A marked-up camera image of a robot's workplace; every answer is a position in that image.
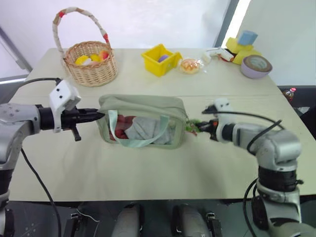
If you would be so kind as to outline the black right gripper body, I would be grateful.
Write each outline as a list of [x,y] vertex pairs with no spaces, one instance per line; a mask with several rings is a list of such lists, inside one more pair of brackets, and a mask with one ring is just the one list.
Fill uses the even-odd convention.
[[[204,109],[202,111],[202,114],[205,114],[205,115],[214,114],[215,112],[217,112],[215,105],[211,105],[211,106],[208,106],[206,109]],[[209,125],[207,126],[209,126],[210,139],[214,141],[218,141],[217,135],[216,135],[216,130],[218,127],[218,119],[214,118],[214,119],[209,120],[208,122],[209,122]]]

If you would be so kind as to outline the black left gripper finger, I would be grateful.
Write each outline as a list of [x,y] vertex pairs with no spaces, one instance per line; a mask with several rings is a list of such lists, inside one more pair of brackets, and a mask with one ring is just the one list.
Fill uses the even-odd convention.
[[98,115],[98,110],[93,108],[79,109],[79,114],[81,116],[96,116]]
[[101,119],[104,116],[105,116],[105,114],[103,114],[103,113],[81,114],[79,116],[79,123],[93,122],[93,121]]

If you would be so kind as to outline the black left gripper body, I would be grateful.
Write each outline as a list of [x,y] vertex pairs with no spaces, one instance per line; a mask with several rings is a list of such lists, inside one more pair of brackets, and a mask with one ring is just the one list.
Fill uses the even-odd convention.
[[61,129],[63,131],[71,130],[75,141],[80,141],[81,136],[77,129],[77,122],[79,119],[78,109],[72,109],[70,111],[64,110],[61,114]]

